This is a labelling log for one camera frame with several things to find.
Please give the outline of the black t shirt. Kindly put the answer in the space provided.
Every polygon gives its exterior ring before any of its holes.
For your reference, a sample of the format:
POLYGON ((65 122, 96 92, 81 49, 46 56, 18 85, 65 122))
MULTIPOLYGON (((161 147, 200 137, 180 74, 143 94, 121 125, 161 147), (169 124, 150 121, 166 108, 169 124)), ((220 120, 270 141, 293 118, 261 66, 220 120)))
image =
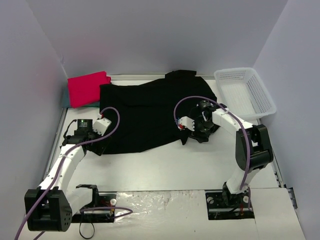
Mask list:
POLYGON ((174 119, 194 118, 199 97, 218 99, 205 80, 191 70, 172 71, 140 85, 101 85, 99 107, 111 120, 108 130, 115 130, 104 140, 103 153, 140 153, 175 141, 185 145, 190 133, 179 130, 174 119))

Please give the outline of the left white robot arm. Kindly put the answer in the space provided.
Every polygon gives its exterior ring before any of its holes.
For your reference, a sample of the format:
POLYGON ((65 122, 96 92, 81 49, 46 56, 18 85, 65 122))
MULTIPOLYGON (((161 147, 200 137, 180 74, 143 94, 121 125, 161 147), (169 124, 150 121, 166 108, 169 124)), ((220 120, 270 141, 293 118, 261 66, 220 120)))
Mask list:
POLYGON ((70 180, 87 152, 98 156, 106 149, 106 132, 111 121, 78 119, 73 135, 64 136, 60 153, 47 177, 24 196, 26 223, 34 232, 65 232, 73 216, 84 206, 97 208, 101 203, 97 186, 81 184, 67 192, 70 180))

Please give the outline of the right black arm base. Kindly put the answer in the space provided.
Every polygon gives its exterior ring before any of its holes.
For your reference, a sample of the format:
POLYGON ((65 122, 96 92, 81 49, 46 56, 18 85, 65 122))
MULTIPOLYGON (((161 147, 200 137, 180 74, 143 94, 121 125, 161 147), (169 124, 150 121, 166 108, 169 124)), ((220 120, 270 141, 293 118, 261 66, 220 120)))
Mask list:
POLYGON ((207 216, 210 221, 254 219, 249 206, 248 192, 238 194, 231 203, 226 203, 221 190, 205 192, 207 216))

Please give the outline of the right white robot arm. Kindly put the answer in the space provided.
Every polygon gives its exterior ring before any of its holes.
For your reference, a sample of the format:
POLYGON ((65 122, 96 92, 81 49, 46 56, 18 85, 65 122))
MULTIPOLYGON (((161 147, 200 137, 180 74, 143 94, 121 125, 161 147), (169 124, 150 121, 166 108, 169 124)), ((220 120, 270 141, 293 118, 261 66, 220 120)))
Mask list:
POLYGON ((195 117, 187 117, 186 123, 179 120, 179 126, 190 131, 190 137, 205 143, 218 128, 222 128, 235 138, 236 168, 232 176, 223 184, 222 202, 229 207, 240 200, 240 194, 248 191, 250 183, 259 171, 274 160, 273 149, 267 127, 250 123, 234 113, 227 106, 207 97, 201 99, 195 117))

